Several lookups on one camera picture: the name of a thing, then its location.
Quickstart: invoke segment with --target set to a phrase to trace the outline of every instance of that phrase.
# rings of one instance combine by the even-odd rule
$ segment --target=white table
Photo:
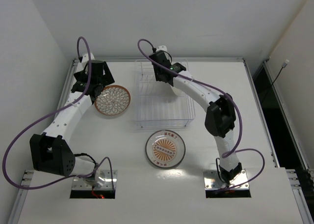
[[[134,63],[109,62],[116,84],[134,95]],[[302,219],[284,168],[275,168],[246,68],[243,62],[189,62],[201,81],[233,96],[243,117],[240,148],[255,148],[266,160],[262,175],[250,183],[251,198],[206,198],[203,170],[215,169],[218,156],[213,136],[204,127],[205,112],[195,104],[196,117],[188,128],[175,130],[186,144],[186,155],[177,169],[152,167],[145,156],[145,142],[155,131],[134,127],[134,101],[119,117],[106,117],[91,107],[71,138],[74,153],[85,152],[96,161],[109,156],[118,170],[115,199],[69,199],[72,180],[28,191],[19,224],[106,223],[221,223],[301,224]],[[236,121],[235,139],[238,135]],[[248,177],[262,160],[254,152],[238,154]],[[31,185],[59,178],[35,172]]]

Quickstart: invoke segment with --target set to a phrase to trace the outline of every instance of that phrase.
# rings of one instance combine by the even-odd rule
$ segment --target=red wire
[[[92,187],[92,195],[95,196],[96,198],[99,198],[99,195],[95,194],[94,192],[94,187]]]

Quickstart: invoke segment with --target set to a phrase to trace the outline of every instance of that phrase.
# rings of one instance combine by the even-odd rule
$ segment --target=metal base plate
[[[114,189],[116,189],[117,184],[117,170],[113,170],[113,186]],[[102,190],[102,191],[112,191],[112,183],[111,183],[111,173],[110,170],[100,170],[98,173],[98,185],[95,186],[96,190]],[[74,177],[73,183],[72,183],[72,191],[86,191],[91,190],[92,186],[90,184],[87,184],[84,179]]]
[[[217,170],[205,170],[204,183],[206,197],[251,197],[249,183],[245,183],[239,187],[230,188],[224,192],[217,192],[219,189],[226,188],[226,183],[219,179]],[[230,181],[230,187],[246,182],[246,171],[242,170],[233,180]]]

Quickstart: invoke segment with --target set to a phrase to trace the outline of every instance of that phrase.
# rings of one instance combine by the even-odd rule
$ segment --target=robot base
[[[105,199],[115,198],[117,170],[112,172],[114,189],[112,189],[110,170],[100,170],[97,175],[97,182],[94,183],[94,193],[103,195]],[[96,198],[92,195],[92,183],[83,178],[74,177],[70,198]]]
[[[239,187],[231,188],[227,191],[217,191],[226,187],[226,183],[219,179],[217,170],[205,170],[204,183],[206,198],[245,198],[251,197],[249,183],[245,183]],[[242,170],[233,180],[230,181],[230,186],[246,182],[246,171]]]

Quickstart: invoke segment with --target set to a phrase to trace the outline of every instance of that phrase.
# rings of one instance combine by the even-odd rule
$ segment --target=ceramic plate
[[[117,115],[127,109],[130,100],[130,93],[123,86],[109,85],[96,98],[95,107],[104,115]]]
[[[185,156],[185,143],[175,132],[161,130],[152,134],[145,146],[148,160],[158,168],[175,168]]]

